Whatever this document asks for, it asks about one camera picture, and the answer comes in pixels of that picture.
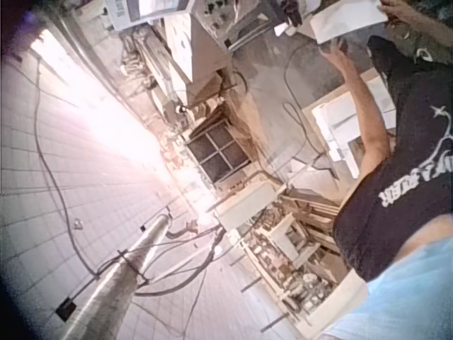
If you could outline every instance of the person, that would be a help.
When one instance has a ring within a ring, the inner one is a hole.
[[[381,11],[453,47],[453,31],[400,0]],[[372,36],[369,52],[396,107],[391,153],[383,117],[343,46],[321,54],[355,102],[365,155],[334,222],[345,260],[369,296],[319,340],[453,339],[453,69],[404,57]]]

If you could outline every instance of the pole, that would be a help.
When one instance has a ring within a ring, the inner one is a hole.
[[[138,286],[137,273],[151,261],[171,219],[159,216],[129,251],[113,266],[88,302],[67,321],[64,340],[114,340]]]

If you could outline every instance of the electrical wire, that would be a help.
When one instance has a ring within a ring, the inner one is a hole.
[[[42,149],[41,149],[41,145],[40,145],[40,141],[39,141],[39,137],[38,137],[38,111],[39,111],[40,102],[41,102],[41,90],[40,90],[40,77],[41,77],[40,65],[41,65],[41,58],[37,58],[37,61],[38,61],[38,64],[36,66],[35,88],[36,88],[36,93],[37,93],[38,97],[37,97],[36,104],[35,104],[35,112],[33,114],[33,119],[34,119],[34,122],[33,122],[33,133],[34,133],[34,137],[35,137],[36,150],[38,151],[38,156],[39,156],[42,164],[44,165],[47,173],[49,174],[50,180],[52,181],[52,184],[54,185],[54,187],[55,187],[55,189],[57,191],[58,197],[59,197],[59,199],[61,201],[61,204],[62,204],[62,207],[63,207],[63,211],[64,211],[64,219],[65,219],[65,222],[66,222],[68,236],[69,236],[69,240],[71,242],[71,245],[74,248],[74,251],[76,252],[77,257],[79,258],[80,262],[84,265],[86,270],[92,276],[98,277],[98,274],[88,265],[86,260],[83,258],[83,256],[81,255],[81,252],[79,250],[79,247],[76,244],[76,240],[74,238],[74,235],[72,234],[71,223],[69,221],[69,213],[68,213],[68,209],[67,209],[67,206],[66,206],[66,201],[64,200],[63,193],[60,190],[60,188],[58,186],[58,183],[57,183],[57,180],[55,179],[54,174],[52,173],[52,170],[50,169],[49,164],[47,163],[47,161],[45,159],[45,156],[44,156],[44,153],[42,152]]]
[[[215,261],[218,261],[220,260],[222,257],[226,256],[235,246],[237,246],[239,244],[240,241],[243,240],[243,238],[245,236],[247,236],[252,230],[253,228],[255,228],[255,226],[258,224],[258,222],[261,220],[262,216],[264,215],[264,212],[266,211],[266,208],[262,209],[260,211],[260,215],[256,218],[255,222],[252,223],[252,225],[247,229],[246,232],[243,233],[243,235],[241,236],[240,239],[238,239],[234,244],[232,244],[223,254],[221,254],[220,256],[218,256],[215,260],[213,260],[212,262],[215,262]]]
[[[293,103],[290,103],[290,102],[282,102],[282,107],[284,109],[284,111],[286,112],[286,114],[288,114],[289,117],[291,117],[291,119],[293,119],[293,121],[298,124],[298,126],[302,129],[302,131],[304,132],[304,142],[302,143],[303,147],[300,148],[300,151],[305,147],[305,144],[306,143],[309,143],[310,147],[313,149],[313,151],[315,151],[315,153],[317,153],[317,155],[320,155],[322,154],[323,152],[320,152],[314,145],[313,145],[313,142],[310,140],[310,137],[308,135],[308,133],[306,132],[306,128],[305,128],[305,125],[304,123],[302,122],[302,118],[299,114],[300,111],[302,111],[302,105],[300,104],[300,102],[297,100],[297,97],[296,95],[294,94],[293,90],[292,90],[292,87],[289,85],[289,81],[288,81],[288,78],[287,78],[287,72],[288,72],[288,69],[289,69],[289,65],[291,64],[291,61],[292,61],[292,58],[296,55],[296,53],[301,50],[303,47],[305,47],[304,45],[301,45],[299,47],[297,47],[294,51],[292,51],[291,55],[289,56],[288,58],[288,61],[285,65],[285,70],[283,72],[283,81],[285,82],[285,86],[287,87],[287,90],[289,92],[289,94],[291,95],[293,101],[296,103],[296,106],[298,108],[298,110],[294,107],[294,104]],[[289,109],[287,108],[287,106],[289,106],[295,113],[297,119],[292,115],[292,113],[289,111]],[[314,165],[312,166],[313,168],[315,168],[316,170],[331,170],[331,168],[322,168],[322,169],[319,169],[319,168],[316,168]]]
[[[210,263],[212,263],[212,260],[214,259],[214,255],[215,255],[215,252],[214,252],[214,249],[215,247],[221,242],[221,240],[224,238],[225,234],[227,233],[227,231],[225,229],[221,229],[219,231],[219,233],[216,235],[213,243],[212,243],[212,248],[209,252],[209,254],[206,256],[206,259],[203,261],[203,263],[198,266],[198,268],[188,277],[186,278],[183,282],[179,283],[178,285],[172,287],[172,288],[169,288],[169,289],[165,289],[165,290],[161,290],[161,291],[158,291],[158,292],[146,292],[146,293],[135,293],[135,296],[139,296],[139,297],[148,297],[148,298],[155,298],[157,296],[163,296],[163,295],[168,295],[168,294],[171,294],[171,293],[174,293],[176,292],[177,290],[180,290],[182,288],[184,288],[185,286],[187,286],[189,283],[191,283],[192,281],[195,280],[195,278],[202,272],[204,271]]]
[[[251,230],[258,224],[259,220],[262,218],[262,216],[264,215],[264,212],[265,212],[265,208],[262,209],[260,211],[260,215],[256,218],[255,222],[247,229],[247,231],[241,236],[241,238],[235,242],[233,245],[231,245],[222,255],[218,256],[217,258],[213,259],[212,262],[215,262],[215,261],[218,261],[220,260],[222,257],[226,256],[236,245],[239,244],[240,241],[243,240],[243,238],[251,232]],[[199,270],[200,269],[200,266],[198,267],[193,267],[193,268],[189,268],[189,269],[184,269],[184,270],[180,270],[179,268],[176,269],[173,273],[169,273],[167,275],[165,275],[162,279],[164,278],[168,278],[170,276],[175,276],[175,275],[179,275],[179,274],[183,274],[183,273],[188,273],[190,271],[196,271],[196,270]]]
[[[143,246],[141,248],[136,248],[136,249],[133,249],[133,250],[129,250],[129,251],[127,251],[127,253],[133,253],[135,251],[141,251],[141,250],[144,250],[144,249],[150,249],[152,247],[167,246],[169,244],[180,244],[180,243],[193,241],[194,239],[200,239],[201,237],[204,237],[207,234],[210,234],[211,232],[219,230],[220,228],[222,228],[222,226],[216,225],[215,227],[209,228],[209,229],[205,230],[204,232],[198,234],[197,236],[191,237],[189,239],[184,239],[184,240],[179,240],[179,241],[171,241],[171,242],[162,242],[162,243],[159,243],[159,244],[151,244],[149,246]]]
[[[208,230],[204,231],[203,233],[199,234],[197,237],[198,237],[198,238],[201,238],[201,237],[207,236],[207,235],[210,234],[211,232],[214,232],[214,231],[218,230],[217,227],[215,227],[215,228],[216,228],[216,229],[213,229],[213,228],[208,229]],[[157,256],[153,259],[153,261],[151,261],[151,262],[149,263],[149,265],[145,268],[145,270],[144,270],[144,272],[143,272],[143,275],[144,275],[144,274],[149,270],[149,268],[150,268],[153,264],[155,264],[155,263],[157,262],[157,260],[159,260],[163,255],[165,255],[165,254],[167,254],[169,251],[172,251],[172,250],[174,250],[174,249],[176,249],[176,248],[178,248],[178,247],[181,247],[181,246],[183,246],[183,245],[185,245],[185,244],[187,244],[187,243],[189,243],[189,242],[191,242],[191,241],[193,241],[193,239],[188,239],[188,240],[182,241],[180,244],[177,244],[177,245],[175,245],[175,246],[171,246],[170,248],[165,249],[164,251],[162,251],[162,252],[161,252],[159,255],[157,255]],[[147,285],[147,284],[139,285],[138,288],[141,288],[141,287],[143,287],[143,286],[145,286],[145,285]]]
[[[187,334],[187,329],[189,327],[189,323],[190,323],[190,319],[192,318],[193,311],[195,310],[195,307],[197,307],[198,299],[200,298],[200,295],[201,295],[201,290],[203,289],[203,285],[205,284],[206,274],[207,274],[207,268],[205,269],[205,272],[203,274],[203,278],[201,280],[200,287],[198,288],[198,291],[197,291],[197,296],[195,296],[193,305],[190,308],[189,317],[187,318],[187,322],[185,323],[185,327],[184,327],[183,340],[185,340],[185,335]]]

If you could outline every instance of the white tiled wall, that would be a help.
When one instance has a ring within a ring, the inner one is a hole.
[[[22,64],[15,65],[34,81],[33,57],[25,56]],[[58,339],[64,323],[54,310],[90,275],[74,253],[61,203],[38,158],[33,139],[35,87],[8,64],[1,71],[1,276],[30,325],[44,338]],[[71,91],[57,77],[45,67],[40,71],[44,90],[71,101]],[[72,104],[42,93],[39,138],[61,186],[71,221],[83,221],[83,230],[74,230],[76,242],[90,266],[96,268],[118,249],[135,242],[142,223],[178,197],[178,191],[160,182],[151,169],[101,144],[79,111]],[[184,214],[174,222],[174,230],[193,218],[181,198],[170,207],[173,216]],[[169,252],[147,275],[176,264],[207,242],[209,237]],[[280,312],[259,285],[240,293],[253,277],[241,264],[233,268],[228,265],[238,255],[225,256],[208,269],[186,339],[300,339],[286,321],[274,330],[259,332]],[[188,267],[200,263],[201,257]],[[167,278],[147,290],[171,287],[187,275]],[[180,337],[200,280],[171,295],[135,298],[118,339]],[[94,288],[92,285],[80,294],[76,304],[82,305]]]

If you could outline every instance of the light blue fabric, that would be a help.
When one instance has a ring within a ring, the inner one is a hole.
[[[453,238],[421,247],[368,289],[363,305],[323,333],[342,340],[452,340]]]

